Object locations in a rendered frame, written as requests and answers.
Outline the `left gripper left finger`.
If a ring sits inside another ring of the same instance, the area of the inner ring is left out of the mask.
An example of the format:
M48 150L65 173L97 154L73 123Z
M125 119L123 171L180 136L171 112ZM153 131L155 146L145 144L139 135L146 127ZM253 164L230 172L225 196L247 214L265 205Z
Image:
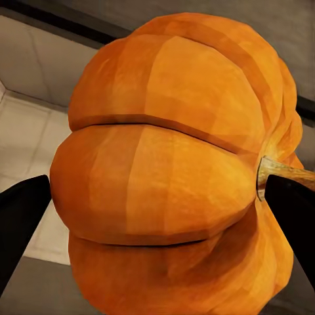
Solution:
M0 194L0 296L51 199L46 175L23 180Z

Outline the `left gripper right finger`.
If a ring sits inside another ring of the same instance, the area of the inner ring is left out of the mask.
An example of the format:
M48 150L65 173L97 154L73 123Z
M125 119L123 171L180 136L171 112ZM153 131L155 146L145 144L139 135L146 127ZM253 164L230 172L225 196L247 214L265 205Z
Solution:
M315 289L315 191L271 174L264 197Z

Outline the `pumpkin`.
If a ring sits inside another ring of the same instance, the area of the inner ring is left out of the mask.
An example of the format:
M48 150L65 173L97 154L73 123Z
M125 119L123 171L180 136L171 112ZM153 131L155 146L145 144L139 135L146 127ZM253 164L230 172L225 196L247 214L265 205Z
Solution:
M106 315L257 315L293 249L268 176L315 191L285 62L250 25L184 12L105 44L70 98L50 193Z

